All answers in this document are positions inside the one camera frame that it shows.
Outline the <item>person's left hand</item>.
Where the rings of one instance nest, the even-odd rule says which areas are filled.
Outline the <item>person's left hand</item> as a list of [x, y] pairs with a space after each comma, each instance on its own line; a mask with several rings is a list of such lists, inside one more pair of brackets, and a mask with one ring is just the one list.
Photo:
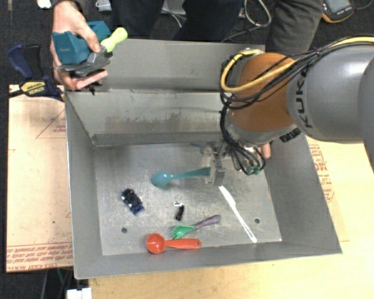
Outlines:
[[272, 142], [267, 142], [258, 147], [258, 151], [264, 159], [269, 159], [271, 157], [271, 144]]

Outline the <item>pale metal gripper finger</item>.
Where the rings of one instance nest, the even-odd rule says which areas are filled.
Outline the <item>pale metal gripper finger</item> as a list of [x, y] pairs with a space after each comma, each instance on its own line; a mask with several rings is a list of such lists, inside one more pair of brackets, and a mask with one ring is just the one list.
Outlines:
[[213, 187], [223, 185], [225, 174], [226, 170], [223, 167], [214, 169], [213, 174], [211, 175]]

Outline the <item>person's right hand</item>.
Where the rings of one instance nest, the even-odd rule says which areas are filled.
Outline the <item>person's right hand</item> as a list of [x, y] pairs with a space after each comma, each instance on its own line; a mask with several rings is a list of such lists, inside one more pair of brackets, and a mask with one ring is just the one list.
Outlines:
[[[93, 30], [88, 26], [84, 15], [74, 1], [63, 0], [58, 2], [52, 11], [52, 31], [57, 33], [71, 32], [81, 36], [92, 52], [101, 51], [101, 45]], [[77, 90], [78, 79], [72, 78], [64, 70], [54, 70], [54, 78], [67, 90]]]

